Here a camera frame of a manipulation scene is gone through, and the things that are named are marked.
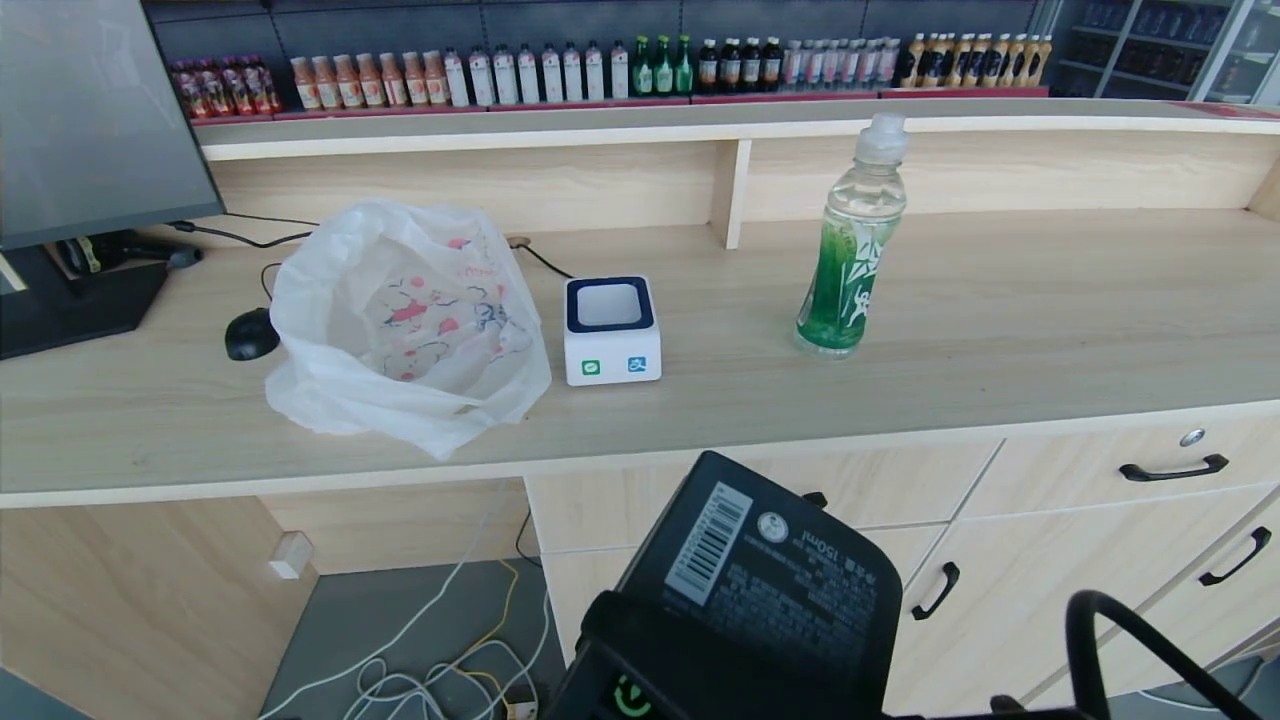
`computer monitor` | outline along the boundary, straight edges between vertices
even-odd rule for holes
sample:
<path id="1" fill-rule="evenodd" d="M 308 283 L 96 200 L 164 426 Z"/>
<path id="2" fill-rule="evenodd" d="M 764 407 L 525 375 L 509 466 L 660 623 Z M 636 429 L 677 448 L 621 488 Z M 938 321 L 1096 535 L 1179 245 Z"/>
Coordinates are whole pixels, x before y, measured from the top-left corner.
<path id="1" fill-rule="evenodd" d="M 44 243 L 223 210 L 141 3 L 4 0 L 0 357 L 134 329 L 164 283 L 70 279 Z"/>

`computer mouse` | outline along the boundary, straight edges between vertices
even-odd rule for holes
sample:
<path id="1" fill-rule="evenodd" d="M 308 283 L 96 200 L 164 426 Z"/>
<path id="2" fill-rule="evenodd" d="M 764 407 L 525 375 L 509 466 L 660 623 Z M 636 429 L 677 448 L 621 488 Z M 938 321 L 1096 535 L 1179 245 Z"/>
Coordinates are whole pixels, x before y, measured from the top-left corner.
<path id="1" fill-rule="evenodd" d="M 257 360 L 280 345 L 280 336 L 271 327 L 271 314 L 257 307 L 239 315 L 227 325 L 227 356 L 232 360 Z"/>

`counter top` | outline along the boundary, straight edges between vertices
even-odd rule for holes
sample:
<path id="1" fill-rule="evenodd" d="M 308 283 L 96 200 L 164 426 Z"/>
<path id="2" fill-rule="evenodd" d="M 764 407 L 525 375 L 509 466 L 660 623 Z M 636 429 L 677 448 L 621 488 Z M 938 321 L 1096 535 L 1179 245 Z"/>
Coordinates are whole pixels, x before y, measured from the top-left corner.
<path id="1" fill-rule="evenodd" d="M 283 350 L 233 363 L 223 331 L 265 304 L 259 269 L 289 249 L 214 250 L 170 275 L 140 331 L 0 364 L 0 507 L 1156 421 L 1144 413 L 1277 413 L 1276 227 L 1243 210 L 908 217 L 886 251 L 864 346 L 845 363 L 791 345 L 815 223 L 749 223 L 737 252 L 704 227 L 535 234 L 571 273 L 649 275 L 664 377 L 568 388 L 562 282 L 521 255 L 552 388 L 526 421 L 486 432 L 447 464 L 380 434 L 316 436 L 273 411 L 262 382 Z M 1248 405 L 1215 407 L 1236 404 Z"/>
<path id="2" fill-rule="evenodd" d="M 1093 99 L 836 100 L 320 118 L 196 128 L 210 161 L 855 135 L 876 113 L 908 129 L 1167 131 L 1280 135 L 1276 119 L 1222 118 L 1184 105 Z"/>

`barcode label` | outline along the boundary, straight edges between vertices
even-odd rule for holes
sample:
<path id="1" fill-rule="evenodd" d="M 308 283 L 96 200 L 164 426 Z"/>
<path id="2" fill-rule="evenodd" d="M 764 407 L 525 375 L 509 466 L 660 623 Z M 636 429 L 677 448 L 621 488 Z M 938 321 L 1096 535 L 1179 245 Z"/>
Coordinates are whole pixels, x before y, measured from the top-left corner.
<path id="1" fill-rule="evenodd" d="M 750 497 L 724 483 L 716 483 L 680 555 L 667 571 L 667 587 L 699 606 L 705 605 L 750 507 Z"/>

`drawer handle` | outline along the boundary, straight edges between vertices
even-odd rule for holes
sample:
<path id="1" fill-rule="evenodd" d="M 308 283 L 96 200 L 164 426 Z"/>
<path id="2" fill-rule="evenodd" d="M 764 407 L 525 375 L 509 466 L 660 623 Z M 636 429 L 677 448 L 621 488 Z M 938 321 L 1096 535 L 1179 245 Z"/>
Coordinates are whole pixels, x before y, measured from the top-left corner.
<path id="1" fill-rule="evenodd" d="M 1244 560 L 1236 562 L 1235 568 L 1231 568 L 1231 570 L 1228 571 L 1228 574 L 1225 575 L 1215 575 L 1213 573 L 1204 573 L 1203 575 L 1199 577 L 1201 584 L 1207 588 L 1216 585 L 1219 583 L 1225 583 L 1228 578 L 1236 574 L 1240 570 L 1240 568 L 1248 565 L 1249 561 L 1252 561 L 1254 557 L 1258 556 L 1260 552 L 1262 552 L 1262 548 L 1266 547 L 1268 542 L 1271 542 L 1271 530 L 1266 528 L 1258 528 L 1253 530 L 1249 534 L 1249 537 L 1253 538 L 1253 552 L 1245 555 Z"/>
<path id="2" fill-rule="evenodd" d="M 942 605 L 942 601 L 946 600 L 948 594 L 951 594 L 951 591 L 956 587 L 956 583 L 960 582 L 960 568 L 957 568 L 955 562 L 948 561 L 946 565 L 943 565 L 942 574 L 947 577 L 947 584 L 942 587 L 942 594 L 938 596 L 938 600 L 933 601 L 933 605 L 929 606 L 928 610 L 920 607 L 919 605 L 913 607 L 911 618 L 915 618 L 916 620 L 928 620 L 931 615 L 937 612 L 938 606 Z"/>
<path id="3" fill-rule="evenodd" d="M 1221 473 L 1222 468 L 1230 462 L 1226 457 L 1213 454 L 1204 456 L 1204 466 L 1197 468 L 1194 470 L 1183 470 L 1180 473 L 1148 473 L 1137 465 L 1121 465 L 1120 474 L 1128 480 L 1135 483 L 1155 483 L 1157 480 L 1176 480 L 1180 478 L 1199 478 L 1201 475 L 1212 475 L 1213 473 Z"/>

